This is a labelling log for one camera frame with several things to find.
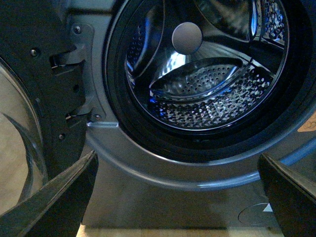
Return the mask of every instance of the gray metal panel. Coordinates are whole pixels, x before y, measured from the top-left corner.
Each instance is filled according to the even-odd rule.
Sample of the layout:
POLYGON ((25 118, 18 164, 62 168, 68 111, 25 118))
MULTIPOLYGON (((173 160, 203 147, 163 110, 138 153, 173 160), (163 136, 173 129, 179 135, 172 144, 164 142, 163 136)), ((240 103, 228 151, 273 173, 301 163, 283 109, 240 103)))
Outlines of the gray metal panel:
POLYGON ((72 0, 70 10, 110 12, 115 0, 72 0))
MULTIPOLYGON (((100 159, 82 223, 103 228, 244 226, 238 220, 239 213, 263 202, 267 198, 260 182, 214 192, 175 191, 140 182, 100 159)), ((260 214, 252 213, 249 219, 255 216, 260 219, 260 214)), ((269 225, 275 226, 274 216, 269 214, 269 225)))
POLYGON ((240 155, 239 158, 237 156, 208 164, 190 164, 172 162, 140 148, 124 135, 117 123, 96 122, 89 123, 88 126, 87 143, 98 152, 100 158, 145 182, 190 191, 231 188, 258 180, 259 176, 256 176, 255 171, 257 171, 257 159, 261 152, 272 154, 274 158, 280 159, 289 155, 298 146, 304 146, 315 134, 314 132, 299 133, 294 130, 290 134, 285 133, 289 134, 287 136, 262 144, 255 151, 240 155))
POLYGON ((316 182, 316 150, 292 165, 291 169, 299 172, 309 180, 316 182))
POLYGON ((91 33, 88 32, 87 36, 85 36, 85 31, 82 31, 77 37, 72 34, 72 40, 76 43, 88 44, 87 49, 90 48, 90 50, 87 51, 87 63, 89 64, 87 70, 91 70, 91 72, 87 72, 86 70, 83 74, 86 101, 91 104, 87 106, 92 106, 92 113, 94 115, 100 115, 102 121, 117 122, 106 98, 102 78, 103 44, 111 17, 112 16, 108 14, 72 15, 70 17, 70 26, 86 25, 93 31, 93 35, 89 35, 91 33), (90 38, 93 38, 92 46, 89 45, 90 38))

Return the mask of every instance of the metal rivet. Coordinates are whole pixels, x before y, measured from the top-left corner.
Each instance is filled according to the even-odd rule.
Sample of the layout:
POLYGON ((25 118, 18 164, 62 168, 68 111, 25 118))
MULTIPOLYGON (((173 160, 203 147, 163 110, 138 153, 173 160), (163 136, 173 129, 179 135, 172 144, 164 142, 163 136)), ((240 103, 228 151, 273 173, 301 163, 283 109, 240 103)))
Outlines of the metal rivet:
POLYGON ((81 34, 81 28, 80 28, 80 26, 75 26, 75 27, 74 27, 74 32, 75 32, 77 35, 81 34))
POLYGON ((38 53, 38 51, 37 51, 36 49, 34 49, 34 48, 31 49, 31 56, 32 56, 32 57, 35 58, 35 57, 37 57, 38 55, 39 55, 39 53, 38 53))
POLYGON ((100 115, 94 115, 95 120, 100 120, 101 116, 100 115))
POLYGON ((64 134, 64 133, 63 133, 63 134, 59 134, 59 137, 58 137, 58 138, 59 138, 59 140, 61 140, 61 141, 64 140, 64 139, 65 139, 65 134, 64 134))

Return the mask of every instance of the orange warning label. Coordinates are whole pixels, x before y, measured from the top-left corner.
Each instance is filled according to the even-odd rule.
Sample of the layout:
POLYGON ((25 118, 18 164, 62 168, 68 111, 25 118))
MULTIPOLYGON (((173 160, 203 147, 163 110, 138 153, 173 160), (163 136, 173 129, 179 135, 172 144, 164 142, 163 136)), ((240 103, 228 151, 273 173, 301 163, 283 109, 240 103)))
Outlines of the orange warning label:
POLYGON ((316 112, 301 126, 298 132, 312 132, 316 130, 316 112))

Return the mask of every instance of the washing machine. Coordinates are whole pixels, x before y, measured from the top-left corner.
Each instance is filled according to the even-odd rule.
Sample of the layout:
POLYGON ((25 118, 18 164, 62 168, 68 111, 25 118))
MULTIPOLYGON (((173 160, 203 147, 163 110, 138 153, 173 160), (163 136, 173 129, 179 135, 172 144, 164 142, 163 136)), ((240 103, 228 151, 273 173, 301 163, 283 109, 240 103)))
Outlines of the washing machine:
MULTIPOLYGON (((50 165, 58 163, 59 172, 69 166, 83 141, 99 156, 83 225, 275 226, 257 171, 260 154, 315 179, 314 1, 52 6, 73 47, 48 55, 50 66, 80 64, 71 73, 82 80, 65 83, 61 71, 64 80, 49 81, 72 102, 54 125, 56 139, 68 142, 54 151, 68 157, 50 165)), ((36 42, 31 49, 40 58, 36 42)))

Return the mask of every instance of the sticker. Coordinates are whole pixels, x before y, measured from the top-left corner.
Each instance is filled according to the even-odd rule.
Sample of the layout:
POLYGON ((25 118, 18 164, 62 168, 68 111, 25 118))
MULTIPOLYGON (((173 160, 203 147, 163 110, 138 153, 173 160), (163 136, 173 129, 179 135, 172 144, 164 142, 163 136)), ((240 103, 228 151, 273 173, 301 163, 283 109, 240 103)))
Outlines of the sticker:
POLYGON ((316 131, 316 112, 297 131, 298 132, 316 131))
POLYGON ((266 208, 263 210, 263 212, 273 212, 270 203, 266 206, 266 208))

